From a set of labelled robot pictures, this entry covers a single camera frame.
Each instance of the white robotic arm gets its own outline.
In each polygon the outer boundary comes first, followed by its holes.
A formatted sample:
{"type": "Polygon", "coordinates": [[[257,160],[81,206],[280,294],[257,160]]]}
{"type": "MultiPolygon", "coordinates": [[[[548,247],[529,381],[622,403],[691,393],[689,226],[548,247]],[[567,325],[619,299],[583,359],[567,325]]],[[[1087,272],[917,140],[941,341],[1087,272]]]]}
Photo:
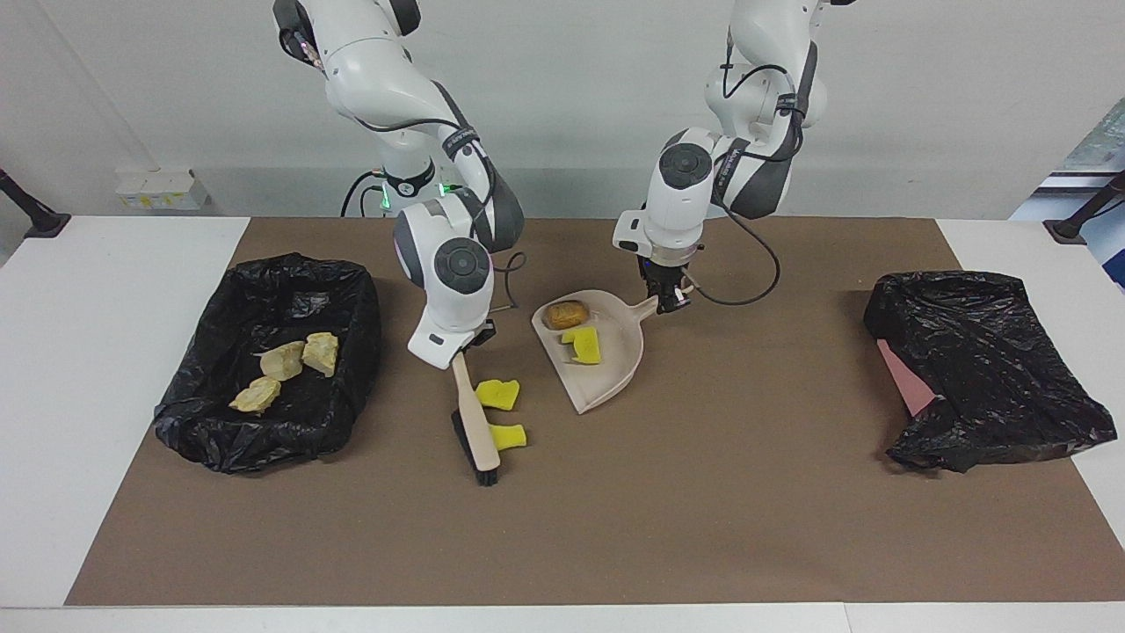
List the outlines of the white robotic arm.
{"type": "Polygon", "coordinates": [[[664,147],[646,207],[618,220],[613,243],[638,255],[658,311],[690,300],[681,290],[700,250],[703,220],[716,206],[748,219],[777,209],[789,188],[792,159],[827,100],[816,79],[812,40],[827,4],[854,0],[736,0],[727,62],[706,83],[706,102],[723,134],[693,127],[664,147]],[[731,63],[734,49],[749,64],[731,63]]]}
{"type": "Polygon", "coordinates": [[[328,102],[375,133],[394,210],[395,247],[426,290],[408,349],[439,369],[486,328],[488,253],[515,244],[523,211],[449,92],[414,66],[400,37],[421,21],[415,0],[276,0],[281,47],[320,70],[328,102]],[[446,196],[428,136],[466,188],[446,196]]]}

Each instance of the black stand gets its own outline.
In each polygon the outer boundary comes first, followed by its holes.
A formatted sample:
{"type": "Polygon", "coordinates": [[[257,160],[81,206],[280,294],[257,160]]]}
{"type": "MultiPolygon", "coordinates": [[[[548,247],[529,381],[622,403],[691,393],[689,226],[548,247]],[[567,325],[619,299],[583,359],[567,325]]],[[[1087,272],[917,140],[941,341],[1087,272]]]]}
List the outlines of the black stand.
{"type": "Polygon", "coordinates": [[[0,191],[7,193],[11,201],[32,218],[32,227],[24,234],[25,237],[54,237],[70,221],[70,214],[55,212],[25,191],[2,169],[0,169],[0,191]]]}
{"type": "Polygon", "coordinates": [[[1074,215],[1066,219],[1044,219],[1043,225],[1060,244],[1086,244],[1081,235],[1082,225],[1122,193],[1125,193],[1125,171],[1114,175],[1113,180],[1095,193],[1090,201],[1082,205],[1082,208],[1074,211],[1074,215]]]}

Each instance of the black velcro strap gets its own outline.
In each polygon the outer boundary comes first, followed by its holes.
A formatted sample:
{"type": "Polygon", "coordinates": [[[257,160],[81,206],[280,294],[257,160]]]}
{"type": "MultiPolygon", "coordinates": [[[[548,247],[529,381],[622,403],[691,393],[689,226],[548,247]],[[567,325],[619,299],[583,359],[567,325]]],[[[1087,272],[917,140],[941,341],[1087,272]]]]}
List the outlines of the black velcro strap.
{"type": "Polygon", "coordinates": [[[711,202],[727,208],[722,204],[722,198],[727,195],[727,188],[735,178],[735,170],[738,169],[738,161],[742,160],[742,151],[750,146],[746,138],[735,138],[727,150],[727,157],[719,164],[719,171],[714,175],[714,187],[711,189],[711,202]]]}
{"type": "Polygon", "coordinates": [[[446,138],[446,142],[441,144],[441,148],[446,151],[446,155],[449,156],[449,160],[453,160],[462,147],[479,139],[480,135],[477,134],[477,130],[472,127],[466,126],[454,132],[449,138],[446,138]]]}

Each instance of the black plastic bag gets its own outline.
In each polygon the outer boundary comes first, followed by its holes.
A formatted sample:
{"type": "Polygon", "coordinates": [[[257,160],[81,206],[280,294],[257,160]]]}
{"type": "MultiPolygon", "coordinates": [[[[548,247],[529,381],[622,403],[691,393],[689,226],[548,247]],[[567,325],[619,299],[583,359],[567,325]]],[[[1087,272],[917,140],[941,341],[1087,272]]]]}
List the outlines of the black plastic bag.
{"type": "Polygon", "coordinates": [[[1015,277],[888,274],[864,325],[935,395],[886,452],[900,464],[963,473],[1117,438],[1109,413],[1066,369],[1015,277]]]}
{"type": "Polygon", "coordinates": [[[298,253],[241,263],[204,309],[156,407],[156,437],[224,473],[339,451],[375,385],[379,336],[375,282],[362,265],[298,253]],[[255,354],[325,332],[340,340],[333,378],[305,368],[261,417],[228,407],[262,376],[255,354]]]}

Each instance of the white dustpan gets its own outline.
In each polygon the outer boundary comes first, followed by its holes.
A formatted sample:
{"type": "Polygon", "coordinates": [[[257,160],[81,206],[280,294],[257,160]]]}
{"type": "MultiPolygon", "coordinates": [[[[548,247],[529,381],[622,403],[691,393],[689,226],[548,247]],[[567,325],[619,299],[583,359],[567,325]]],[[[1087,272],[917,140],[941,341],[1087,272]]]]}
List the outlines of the white dustpan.
{"type": "Polygon", "coordinates": [[[645,353],[640,323],[656,313],[657,301],[658,297],[651,296],[629,305],[608,291],[579,290],[547,302],[531,316],[531,327],[579,416],[620,394],[632,380],[645,353]],[[552,331],[543,324],[547,308],[561,300],[580,300],[590,308],[590,320],[577,327],[597,329],[600,365],[575,362],[574,347],[561,343],[566,331],[552,331]]]}

